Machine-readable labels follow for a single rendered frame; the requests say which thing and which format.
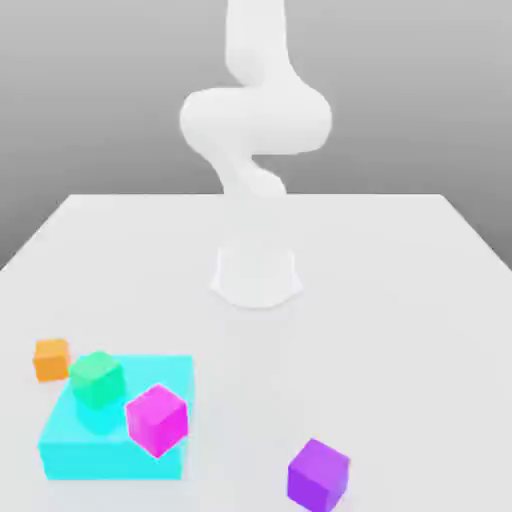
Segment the small magenta cube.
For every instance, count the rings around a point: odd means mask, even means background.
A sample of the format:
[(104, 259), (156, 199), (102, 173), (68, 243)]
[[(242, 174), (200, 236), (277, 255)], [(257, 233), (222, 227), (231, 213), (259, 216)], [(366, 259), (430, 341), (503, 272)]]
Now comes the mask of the small magenta cube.
[(125, 405), (129, 437), (154, 458), (160, 458), (188, 436), (184, 399), (155, 384)]

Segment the small green cube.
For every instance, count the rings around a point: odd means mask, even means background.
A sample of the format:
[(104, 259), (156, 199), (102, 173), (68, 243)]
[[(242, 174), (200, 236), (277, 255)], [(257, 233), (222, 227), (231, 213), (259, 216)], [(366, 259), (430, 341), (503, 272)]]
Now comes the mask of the small green cube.
[(69, 369), (71, 388), (77, 400), (99, 410), (125, 393), (125, 376), (118, 359), (95, 351), (77, 359)]

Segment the small purple cube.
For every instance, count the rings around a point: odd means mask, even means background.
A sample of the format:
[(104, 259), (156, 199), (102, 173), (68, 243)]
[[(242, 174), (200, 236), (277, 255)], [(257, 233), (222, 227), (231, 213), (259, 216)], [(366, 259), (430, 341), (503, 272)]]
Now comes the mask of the small purple cube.
[(310, 512), (331, 512), (345, 493), (351, 459), (311, 438), (288, 465), (287, 496)]

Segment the small orange cube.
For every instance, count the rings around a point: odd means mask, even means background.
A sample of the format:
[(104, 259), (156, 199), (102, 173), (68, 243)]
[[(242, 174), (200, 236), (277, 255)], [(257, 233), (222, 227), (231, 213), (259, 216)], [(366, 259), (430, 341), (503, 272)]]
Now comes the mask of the small orange cube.
[(69, 377), (71, 356), (65, 339), (39, 340), (35, 344), (33, 365), (39, 382), (52, 382)]

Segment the large cyan box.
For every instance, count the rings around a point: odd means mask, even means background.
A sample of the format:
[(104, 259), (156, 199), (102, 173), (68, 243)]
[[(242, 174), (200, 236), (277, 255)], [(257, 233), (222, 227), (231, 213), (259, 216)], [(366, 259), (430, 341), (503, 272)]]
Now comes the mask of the large cyan box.
[(60, 395), (38, 442), (50, 480), (179, 480), (188, 436), (160, 458), (152, 457), (128, 435), (125, 405), (162, 384), (188, 406), (194, 403), (194, 363), (189, 355), (112, 355), (122, 364), (125, 393), (93, 410), (80, 403), (71, 383)]

